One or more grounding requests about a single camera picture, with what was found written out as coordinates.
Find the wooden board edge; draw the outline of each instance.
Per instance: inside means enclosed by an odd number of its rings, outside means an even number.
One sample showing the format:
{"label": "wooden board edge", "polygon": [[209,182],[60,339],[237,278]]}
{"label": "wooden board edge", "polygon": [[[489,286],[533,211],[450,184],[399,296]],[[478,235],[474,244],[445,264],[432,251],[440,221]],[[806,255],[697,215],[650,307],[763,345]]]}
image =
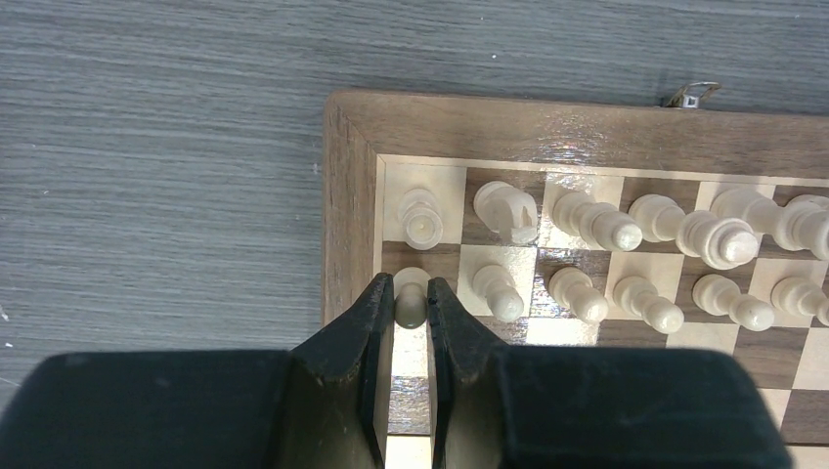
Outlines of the wooden board edge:
{"label": "wooden board edge", "polygon": [[327,99],[323,131],[323,325],[348,309],[374,275],[377,155],[340,96]]}
{"label": "wooden board edge", "polygon": [[335,96],[378,154],[683,172],[704,168],[748,176],[829,174],[826,116],[368,90]]}

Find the chess board frame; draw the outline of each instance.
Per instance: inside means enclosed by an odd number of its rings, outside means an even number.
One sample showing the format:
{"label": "chess board frame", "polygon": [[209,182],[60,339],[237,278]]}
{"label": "chess board frame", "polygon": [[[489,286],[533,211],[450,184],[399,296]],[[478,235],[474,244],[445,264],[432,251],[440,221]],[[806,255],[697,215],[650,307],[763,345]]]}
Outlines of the chess board frame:
{"label": "chess board frame", "polygon": [[376,221],[383,217],[386,166],[403,163],[663,181],[677,173],[829,194],[829,118],[334,93],[325,112],[323,324],[381,272],[383,227]]}

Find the chess piece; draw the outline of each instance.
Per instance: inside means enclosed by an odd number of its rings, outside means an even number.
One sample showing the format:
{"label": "chess piece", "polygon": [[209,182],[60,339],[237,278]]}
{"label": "chess piece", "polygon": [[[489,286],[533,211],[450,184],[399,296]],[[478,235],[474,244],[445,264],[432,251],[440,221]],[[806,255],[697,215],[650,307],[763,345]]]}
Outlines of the chess piece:
{"label": "chess piece", "polygon": [[583,322],[597,324],[607,318],[604,295],[593,288],[587,274],[575,267],[565,267],[553,274],[547,291],[556,303],[569,308]]}
{"label": "chess piece", "polygon": [[820,286],[808,278],[783,278],[771,289],[771,304],[778,310],[794,316],[817,316],[823,325],[829,325],[829,298]]}
{"label": "chess piece", "polygon": [[811,202],[823,210],[829,210],[829,197],[823,195],[803,194],[791,199],[789,204],[798,202]]}
{"label": "chess piece", "polygon": [[512,322],[524,314],[524,300],[515,289],[515,280],[502,266],[490,265],[476,272],[472,291],[487,302],[498,320]]}
{"label": "chess piece", "polygon": [[685,314],[668,298],[659,296],[656,286],[642,277],[625,277],[613,288],[613,301],[626,313],[642,318],[657,332],[677,332]]}
{"label": "chess piece", "polygon": [[815,257],[829,260],[829,211],[816,195],[796,197],[785,207],[751,189],[732,189],[714,199],[713,212],[737,217],[757,233],[771,235],[783,249],[808,249]]}
{"label": "chess piece", "polygon": [[697,280],[692,294],[694,303],[701,310],[714,316],[728,315],[743,327],[766,330],[774,324],[774,310],[771,305],[752,295],[741,294],[734,280],[710,274]]}
{"label": "chess piece", "polygon": [[539,236],[536,200],[505,182],[485,184],[472,207],[484,225],[506,242],[527,244]]}
{"label": "chess piece", "polygon": [[651,242],[675,240],[683,254],[699,257],[715,269],[751,262],[760,244],[751,226],[737,218],[718,218],[698,210],[689,215],[672,199],[654,193],[638,198],[629,210]]}
{"label": "chess piece", "polygon": [[630,215],[609,203],[596,203],[586,192],[562,195],[552,207],[552,222],[589,246],[608,251],[632,251],[642,243],[642,230]]}
{"label": "chess piece", "polygon": [[426,189],[412,189],[403,195],[397,218],[403,225],[406,244],[413,249],[431,249],[443,236],[440,205],[435,195]]}
{"label": "chess piece", "polygon": [[431,276],[423,269],[406,267],[395,274],[394,320],[406,329],[426,321],[426,289]]}

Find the metal latch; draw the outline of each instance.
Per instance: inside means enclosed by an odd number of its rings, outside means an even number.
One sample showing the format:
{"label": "metal latch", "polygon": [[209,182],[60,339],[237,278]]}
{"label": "metal latch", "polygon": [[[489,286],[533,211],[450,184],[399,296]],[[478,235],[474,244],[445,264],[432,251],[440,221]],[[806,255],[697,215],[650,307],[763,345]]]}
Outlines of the metal latch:
{"label": "metal latch", "polygon": [[682,109],[697,109],[699,106],[714,94],[722,85],[716,81],[699,81],[689,83],[677,91],[665,107],[679,107]]}

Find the checkered pattern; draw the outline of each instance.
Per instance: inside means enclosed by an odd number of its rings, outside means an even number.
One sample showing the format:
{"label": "checkered pattern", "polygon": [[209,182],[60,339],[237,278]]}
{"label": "checkered pattern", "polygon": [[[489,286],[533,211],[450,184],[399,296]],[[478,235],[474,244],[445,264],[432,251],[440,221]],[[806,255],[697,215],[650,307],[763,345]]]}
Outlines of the checkered pattern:
{"label": "checkered pattern", "polygon": [[[384,195],[382,270],[416,266],[434,277],[444,277],[458,298],[482,322],[514,344],[622,347],[694,347],[732,355],[752,375],[768,408],[790,445],[829,445],[829,328],[817,320],[777,312],[773,328],[752,332],[728,317],[715,317],[696,307],[693,284],[718,273],[736,281],[743,292],[768,301],[771,287],[783,277],[799,275],[819,284],[826,281],[829,262],[816,261],[808,252],[789,252],[763,239],[760,256],[731,271],[715,271],[699,259],[683,256],[673,242],[643,242],[634,252],[589,250],[584,243],[553,225],[550,207],[560,188],[582,190],[598,201],[627,210],[639,196],[658,193],[674,199],[686,212],[709,208],[722,184],[670,179],[544,173],[475,167],[389,164]],[[475,215],[472,199],[478,188],[493,180],[508,182],[533,196],[539,207],[540,236],[531,246],[504,244]],[[428,251],[410,249],[402,239],[395,200],[414,187],[441,194],[445,234]],[[801,193],[829,195],[829,190],[798,186],[749,186],[785,203]],[[513,323],[495,320],[486,304],[471,291],[471,276],[483,265],[505,266],[525,300],[522,318]],[[557,305],[546,292],[556,270],[576,266],[608,299],[615,283],[630,275],[646,277],[660,295],[685,312],[682,329],[671,335],[654,331],[612,305],[607,320],[587,325]],[[398,328],[395,336],[391,433],[428,434],[428,396],[424,331]]]}

